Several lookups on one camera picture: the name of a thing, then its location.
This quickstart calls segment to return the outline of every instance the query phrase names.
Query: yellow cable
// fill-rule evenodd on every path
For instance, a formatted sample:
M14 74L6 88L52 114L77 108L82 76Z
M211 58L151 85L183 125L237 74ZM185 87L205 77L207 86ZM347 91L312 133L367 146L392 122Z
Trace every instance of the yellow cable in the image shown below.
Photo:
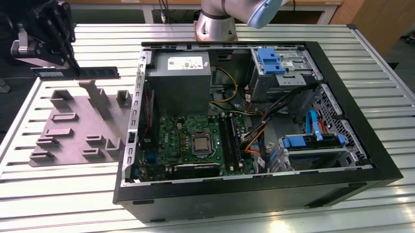
M209 101L211 103L224 103L224 102L229 101L231 99L233 99L233 97L236 96L237 84L236 84L235 78L229 75L229 73L224 69L221 69L220 67L216 67L216 69L225 73L225 75L232 79L232 82L233 82L233 85L235 85L235 93L233 93L233 95L229 98L227 98L224 100Z

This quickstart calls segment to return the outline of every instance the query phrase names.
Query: black cable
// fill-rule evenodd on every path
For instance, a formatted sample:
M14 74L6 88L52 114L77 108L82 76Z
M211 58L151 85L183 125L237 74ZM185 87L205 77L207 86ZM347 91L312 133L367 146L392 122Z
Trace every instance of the black cable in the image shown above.
M161 17L161 21L163 21L163 15L164 15L164 17L167 17L167 16L165 16L165 10L163 10L161 0L159 0L159 5L160 5L160 17Z
M165 0L165 5L164 5L164 8L165 8L165 15L167 15L167 23L169 23L169 15L168 15L168 0Z

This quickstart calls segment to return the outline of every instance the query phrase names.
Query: wire bundle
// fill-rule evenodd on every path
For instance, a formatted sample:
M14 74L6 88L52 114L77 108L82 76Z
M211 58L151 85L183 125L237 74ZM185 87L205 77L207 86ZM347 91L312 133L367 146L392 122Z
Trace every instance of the wire bundle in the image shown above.
M267 124L276 112L283 109L288 103L292 101L296 94L299 94L304 90L315 89L317 87L317 83L309 84L307 86L301 86L295 88L288 94L285 94L269 107L269 109L265 111L260 118L260 124L244 135L244 138L249 137L251 135L255 135L252 138L248 146L245 147L245 153L256 153L260 155L260 158L267 161L267 151L265 151L265 144L264 144L264 130L267 127ZM252 146L253 142L257 141L259 150L249 150L249 147Z

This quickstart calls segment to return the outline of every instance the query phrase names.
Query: aluminum profile table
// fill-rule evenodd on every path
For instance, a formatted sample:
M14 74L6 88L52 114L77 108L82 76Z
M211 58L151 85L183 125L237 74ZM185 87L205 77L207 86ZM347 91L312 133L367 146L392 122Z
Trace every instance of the aluminum profile table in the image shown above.
M143 224L112 204L116 163L30 167L54 89L86 95L74 81L34 82L0 146L0 231L100 232L413 232L415 96L357 30L336 25L237 25L240 41L317 41L404 178L331 208ZM192 41L193 26L78 25L80 66L117 66L120 80L97 81L106 94L133 90L141 41Z

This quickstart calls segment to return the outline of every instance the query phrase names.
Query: wooden cabinet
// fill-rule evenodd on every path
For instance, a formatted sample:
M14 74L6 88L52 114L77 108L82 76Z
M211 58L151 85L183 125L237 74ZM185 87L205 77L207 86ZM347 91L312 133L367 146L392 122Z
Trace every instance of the wooden cabinet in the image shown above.
M385 55L415 22L415 0L344 0L329 24L355 24Z

